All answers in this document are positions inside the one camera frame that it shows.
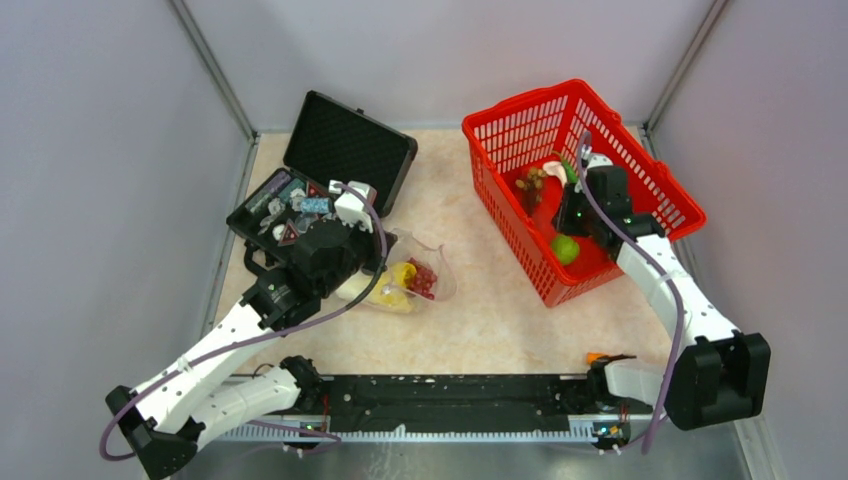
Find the red plastic basket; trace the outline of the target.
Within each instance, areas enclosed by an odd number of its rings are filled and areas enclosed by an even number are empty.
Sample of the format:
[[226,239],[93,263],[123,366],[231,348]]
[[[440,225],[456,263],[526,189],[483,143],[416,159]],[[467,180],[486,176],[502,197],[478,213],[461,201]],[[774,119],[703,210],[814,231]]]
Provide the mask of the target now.
[[652,214],[671,240],[700,230],[707,215],[669,167],[654,159],[629,133],[620,115],[582,79],[530,90],[466,116],[474,189],[515,257],[548,307],[582,295],[622,271],[587,238],[578,239],[578,258],[560,264],[550,243],[562,187],[547,181],[540,201],[529,204],[516,181],[533,167],[565,156],[574,159],[580,135],[591,147],[624,167],[637,212]]

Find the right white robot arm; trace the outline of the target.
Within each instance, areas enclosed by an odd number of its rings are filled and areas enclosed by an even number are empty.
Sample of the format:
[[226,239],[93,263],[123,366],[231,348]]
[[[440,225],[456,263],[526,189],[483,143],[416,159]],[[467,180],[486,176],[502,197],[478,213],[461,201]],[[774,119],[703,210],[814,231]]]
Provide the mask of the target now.
[[658,368],[632,356],[598,360],[586,385],[589,404],[612,412],[626,398],[654,409],[681,430],[758,416],[763,409],[771,348],[744,333],[701,291],[677,259],[657,218],[638,212],[626,170],[601,154],[563,162],[564,235],[594,241],[638,287],[672,341]]

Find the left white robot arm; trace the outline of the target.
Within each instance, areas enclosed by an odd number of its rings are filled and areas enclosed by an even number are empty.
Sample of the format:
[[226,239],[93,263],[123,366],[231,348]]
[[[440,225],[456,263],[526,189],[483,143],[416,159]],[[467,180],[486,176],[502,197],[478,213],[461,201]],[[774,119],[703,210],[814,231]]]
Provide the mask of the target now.
[[334,180],[332,220],[314,222],[287,260],[261,274],[225,317],[171,365],[136,387],[106,397],[113,414],[100,455],[119,429],[150,479],[168,479],[222,434],[259,417],[319,404],[321,380],[294,357],[234,386],[225,381],[247,360],[296,332],[341,316],[363,302],[385,270],[389,245],[374,207],[375,189]]

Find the yellow toy cabbage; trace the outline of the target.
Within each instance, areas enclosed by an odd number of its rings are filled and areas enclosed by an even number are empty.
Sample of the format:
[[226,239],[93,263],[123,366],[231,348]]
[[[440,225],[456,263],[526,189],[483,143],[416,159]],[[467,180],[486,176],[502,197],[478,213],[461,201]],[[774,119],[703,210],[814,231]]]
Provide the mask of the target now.
[[[414,310],[412,295],[407,291],[406,280],[414,272],[408,262],[398,262],[384,271],[363,304],[393,313],[411,313]],[[345,281],[335,295],[345,301],[356,298],[370,283],[373,276],[364,271],[355,273]]]

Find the red toy grape bunch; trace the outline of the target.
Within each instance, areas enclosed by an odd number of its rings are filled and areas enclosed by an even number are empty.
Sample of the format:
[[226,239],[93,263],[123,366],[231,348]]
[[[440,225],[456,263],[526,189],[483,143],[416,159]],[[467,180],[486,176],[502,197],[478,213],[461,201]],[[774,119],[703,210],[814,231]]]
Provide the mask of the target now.
[[423,298],[434,300],[434,287],[438,280],[434,270],[427,263],[415,258],[410,258],[408,263],[413,267],[414,272],[406,280],[406,288]]

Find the clear zip top bag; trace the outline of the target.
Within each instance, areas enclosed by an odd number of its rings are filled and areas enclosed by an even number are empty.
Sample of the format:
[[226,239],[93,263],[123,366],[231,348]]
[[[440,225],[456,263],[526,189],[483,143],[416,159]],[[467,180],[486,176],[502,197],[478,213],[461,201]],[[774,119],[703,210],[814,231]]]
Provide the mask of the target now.
[[454,297],[457,280],[445,255],[445,245],[429,246],[411,232],[396,229],[387,270],[363,301],[369,307],[409,314]]

